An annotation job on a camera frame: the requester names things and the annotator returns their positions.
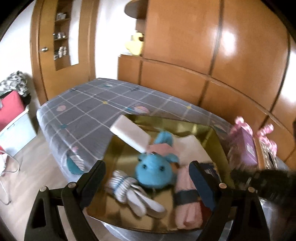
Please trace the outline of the wooden shelf cabinet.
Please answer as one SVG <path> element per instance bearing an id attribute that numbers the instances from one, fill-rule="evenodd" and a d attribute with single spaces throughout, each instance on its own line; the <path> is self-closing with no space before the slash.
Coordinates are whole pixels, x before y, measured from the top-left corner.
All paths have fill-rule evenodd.
<path id="1" fill-rule="evenodd" d="M 30 49 L 40 104 L 95 78 L 98 7 L 99 1 L 36 1 Z"/>

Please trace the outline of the patterned folded cloth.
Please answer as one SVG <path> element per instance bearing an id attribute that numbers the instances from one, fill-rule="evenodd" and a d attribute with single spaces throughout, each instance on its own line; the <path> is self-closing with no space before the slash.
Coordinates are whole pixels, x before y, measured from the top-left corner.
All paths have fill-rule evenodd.
<path id="1" fill-rule="evenodd" d="M 1 95 L 10 91 L 16 91 L 22 97 L 30 95 L 28 79 L 21 71 L 12 73 L 7 79 L 1 81 L 0 88 Z"/>

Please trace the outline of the wooden headboard wall panel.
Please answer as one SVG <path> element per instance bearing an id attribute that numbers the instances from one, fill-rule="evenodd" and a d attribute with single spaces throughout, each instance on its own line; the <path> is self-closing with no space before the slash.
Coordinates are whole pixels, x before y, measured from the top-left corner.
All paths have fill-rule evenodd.
<path id="1" fill-rule="evenodd" d="M 277 154 L 295 167 L 295 41 L 261 1 L 130 1 L 144 34 L 121 55 L 120 80 L 183 99 L 254 131 L 274 126 Z"/>

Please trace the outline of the purple box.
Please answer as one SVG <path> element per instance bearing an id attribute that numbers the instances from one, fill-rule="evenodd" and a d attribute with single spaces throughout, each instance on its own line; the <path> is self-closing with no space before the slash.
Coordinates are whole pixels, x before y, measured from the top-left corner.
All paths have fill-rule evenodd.
<path id="1" fill-rule="evenodd" d="M 252 135 L 243 128 L 234 133 L 231 137 L 230 150 L 227 157 L 231 170 L 257 169 L 257 154 Z"/>

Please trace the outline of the cream foam block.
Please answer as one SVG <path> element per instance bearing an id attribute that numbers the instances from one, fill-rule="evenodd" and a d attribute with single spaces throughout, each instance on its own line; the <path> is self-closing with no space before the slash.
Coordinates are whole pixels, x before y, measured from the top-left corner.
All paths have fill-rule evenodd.
<path id="1" fill-rule="evenodd" d="M 120 115 L 110 131 L 140 153 L 145 153 L 151 136 L 124 115 Z"/>

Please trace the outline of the red and white box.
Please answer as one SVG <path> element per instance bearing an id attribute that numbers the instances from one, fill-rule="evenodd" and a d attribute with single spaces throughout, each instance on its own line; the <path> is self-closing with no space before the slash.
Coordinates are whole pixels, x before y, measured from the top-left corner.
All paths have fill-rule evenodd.
<path id="1" fill-rule="evenodd" d="M 15 156 L 36 136 L 29 107 L 12 91 L 1 99 L 1 150 Z"/>

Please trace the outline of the pink spotted plush giraffe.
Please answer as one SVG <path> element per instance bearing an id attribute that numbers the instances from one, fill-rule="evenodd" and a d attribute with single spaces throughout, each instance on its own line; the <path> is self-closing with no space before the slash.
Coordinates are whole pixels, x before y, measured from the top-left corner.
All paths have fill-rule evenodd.
<path id="1" fill-rule="evenodd" d="M 277 154 L 277 150 L 278 150 L 278 146 L 275 143 L 275 141 L 270 140 L 267 137 L 267 134 L 270 134 L 274 131 L 274 126 L 269 123 L 267 125 L 265 125 L 264 127 L 262 127 L 261 129 L 259 129 L 256 134 L 253 133 L 252 128 L 250 127 L 250 125 L 248 123 L 246 123 L 244 121 L 244 118 L 242 116 L 237 116 L 234 119 L 234 123 L 235 125 L 232 127 L 229 135 L 230 137 L 234 138 L 237 136 L 238 132 L 240 129 L 245 130 L 249 135 L 253 136 L 253 137 L 257 137 L 261 142 L 263 142 L 273 153 L 274 156 L 276 156 Z"/>

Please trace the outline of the pink sock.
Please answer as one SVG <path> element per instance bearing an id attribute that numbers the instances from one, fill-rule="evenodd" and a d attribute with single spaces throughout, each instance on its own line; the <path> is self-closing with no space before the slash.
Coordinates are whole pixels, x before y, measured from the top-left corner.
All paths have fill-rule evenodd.
<path id="1" fill-rule="evenodd" d="M 175 223 L 178 229 L 191 230 L 202 226 L 199 197 L 189 175 L 189 166 L 179 168 L 175 184 Z"/>

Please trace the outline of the blue plush toy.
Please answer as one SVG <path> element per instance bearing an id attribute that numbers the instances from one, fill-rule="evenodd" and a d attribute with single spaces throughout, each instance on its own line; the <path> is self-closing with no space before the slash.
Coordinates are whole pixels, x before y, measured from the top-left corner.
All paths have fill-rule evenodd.
<path id="1" fill-rule="evenodd" d="M 167 131 L 160 132 L 152 144 L 167 143 L 173 147 L 173 135 Z M 142 153 L 138 156 L 139 163 L 135 168 L 135 178 L 138 183 L 150 189 L 163 189 L 175 185 L 177 174 L 173 171 L 172 164 L 157 154 Z"/>

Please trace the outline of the pink cloth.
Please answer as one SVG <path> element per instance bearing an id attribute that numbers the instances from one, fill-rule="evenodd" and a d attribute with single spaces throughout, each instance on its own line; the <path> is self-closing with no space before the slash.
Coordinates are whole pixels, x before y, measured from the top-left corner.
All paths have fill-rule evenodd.
<path id="1" fill-rule="evenodd" d="M 146 154 L 157 154 L 168 162 L 177 163 L 179 161 L 178 152 L 167 143 L 149 145 Z"/>

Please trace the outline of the grey patterned bed sheet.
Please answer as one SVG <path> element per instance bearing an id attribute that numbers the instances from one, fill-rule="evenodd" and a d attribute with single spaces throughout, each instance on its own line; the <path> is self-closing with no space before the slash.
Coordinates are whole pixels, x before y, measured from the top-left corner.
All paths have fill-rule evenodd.
<path id="1" fill-rule="evenodd" d="M 109 128 L 122 114 L 147 114 L 211 126 L 225 139 L 231 125 L 217 115 L 177 97 L 140 85 L 98 78 L 73 87 L 43 104 L 37 120 L 67 181 L 77 181 L 101 160 L 112 137 Z M 83 160 L 70 172 L 67 158 Z"/>

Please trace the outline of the yellow plush toy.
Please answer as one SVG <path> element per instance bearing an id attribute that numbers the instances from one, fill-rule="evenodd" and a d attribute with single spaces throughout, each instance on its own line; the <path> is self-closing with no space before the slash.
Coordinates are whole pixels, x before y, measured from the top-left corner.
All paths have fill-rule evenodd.
<path id="1" fill-rule="evenodd" d="M 144 45 L 144 35 L 140 32 L 136 32 L 132 35 L 131 40 L 126 44 L 126 49 L 135 56 L 142 54 Z"/>

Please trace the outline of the white cloth in box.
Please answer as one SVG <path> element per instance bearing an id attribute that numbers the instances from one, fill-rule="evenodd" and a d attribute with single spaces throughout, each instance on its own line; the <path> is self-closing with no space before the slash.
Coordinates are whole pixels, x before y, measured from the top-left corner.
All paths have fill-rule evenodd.
<path id="1" fill-rule="evenodd" d="M 194 135 L 173 137 L 173 148 L 177 151 L 181 166 L 189 165 L 192 161 L 213 163 L 200 141 Z"/>

